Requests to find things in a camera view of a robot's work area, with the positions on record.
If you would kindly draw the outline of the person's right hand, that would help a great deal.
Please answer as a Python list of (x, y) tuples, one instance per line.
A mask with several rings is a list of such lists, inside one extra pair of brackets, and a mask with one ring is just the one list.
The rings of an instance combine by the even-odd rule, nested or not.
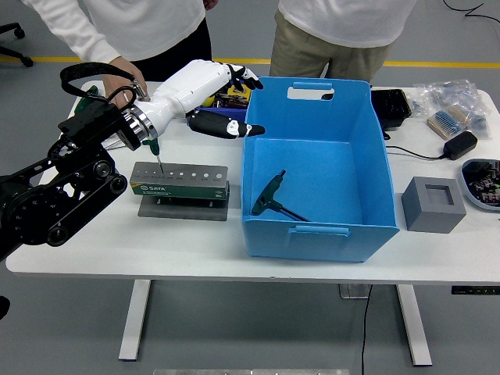
[[(114, 60), (112, 60), (109, 64), (133, 75), (138, 84), (144, 90), (145, 94), (148, 93), (147, 84), (145, 83), (144, 77), (141, 71), (133, 63), (119, 56), (116, 57)], [(129, 79), (115, 75), (103, 75), (102, 82), (104, 84), (105, 95), (107, 97), (109, 97), (115, 90), (119, 89), (120, 87), (130, 86)], [(119, 108), (122, 108), (128, 104), (131, 98), (132, 98), (132, 93), (128, 90), (125, 90), (118, 93), (111, 100), (111, 102), (117, 105)]]

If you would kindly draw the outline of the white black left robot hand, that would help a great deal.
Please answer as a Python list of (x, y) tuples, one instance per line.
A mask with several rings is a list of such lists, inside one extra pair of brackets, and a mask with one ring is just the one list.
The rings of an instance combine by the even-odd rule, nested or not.
[(220, 62), (193, 60), (160, 84), (148, 101), (136, 101), (132, 112), (138, 115), (146, 138), (161, 136), (174, 119), (183, 119), (208, 97), (229, 85), (244, 84), (262, 89), (259, 78), (247, 67)]

